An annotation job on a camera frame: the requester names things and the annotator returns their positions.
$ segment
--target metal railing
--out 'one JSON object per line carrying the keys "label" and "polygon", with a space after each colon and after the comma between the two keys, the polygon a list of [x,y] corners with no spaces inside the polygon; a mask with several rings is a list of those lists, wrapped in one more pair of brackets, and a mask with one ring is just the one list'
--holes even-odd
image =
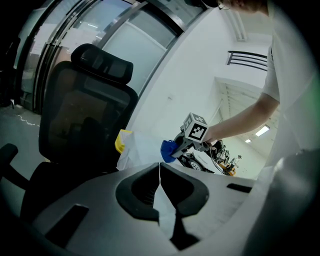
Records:
{"label": "metal railing", "polygon": [[234,50],[229,50],[228,53],[230,54],[230,57],[227,65],[242,65],[263,71],[268,71],[267,56],[265,55]]}

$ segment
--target floor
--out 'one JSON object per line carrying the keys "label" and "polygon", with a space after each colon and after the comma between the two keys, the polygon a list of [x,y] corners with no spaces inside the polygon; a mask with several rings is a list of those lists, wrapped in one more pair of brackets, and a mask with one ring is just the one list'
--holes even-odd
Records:
{"label": "floor", "polygon": [[[45,159],[39,153],[38,136],[41,116],[22,107],[0,108],[0,147],[7,143],[17,146],[19,152],[11,162],[28,180],[36,167]],[[19,216],[25,191],[2,178],[0,190],[12,212]]]}

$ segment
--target ceiling light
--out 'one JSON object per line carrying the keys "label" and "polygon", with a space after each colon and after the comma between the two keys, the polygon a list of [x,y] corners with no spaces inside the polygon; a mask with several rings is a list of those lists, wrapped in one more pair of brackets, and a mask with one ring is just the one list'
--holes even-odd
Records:
{"label": "ceiling light", "polygon": [[95,25],[91,25],[91,24],[88,24],[88,26],[90,26],[90,27],[94,27],[94,28],[98,28],[97,26],[95,26]]}
{"label": "ceiling light", "polygon": [[267,125],[265,125],[264,127],[262,127],[262,129],[260,131],[258,131],[255,135],[257,135],[258,137],[261,136],[262,134],[266,133],[267,131],[270,130],[270,127],[268,127]]}

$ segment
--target yellow object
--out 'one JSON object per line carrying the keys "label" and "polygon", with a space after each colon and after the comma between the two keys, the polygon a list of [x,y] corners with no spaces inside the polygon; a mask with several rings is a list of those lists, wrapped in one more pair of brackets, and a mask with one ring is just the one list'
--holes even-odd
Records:
{"label": "yellow object", "polygon": [[118,151],[120,154],[122,154],[125,150],[125,144],[124,144],[124,140],[130,135],[132,134],[132,131],[130,130],[120,130],[118,136],[116,137],[115,140],[115,149],[116,151]]}

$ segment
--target glasses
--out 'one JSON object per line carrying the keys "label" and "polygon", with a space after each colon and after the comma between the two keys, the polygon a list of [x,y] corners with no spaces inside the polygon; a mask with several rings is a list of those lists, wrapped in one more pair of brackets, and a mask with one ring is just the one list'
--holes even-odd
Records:
{"label": "glasses", "polygon": [[220,10],[229,10],[231,8],[230,0],[216,0]]}

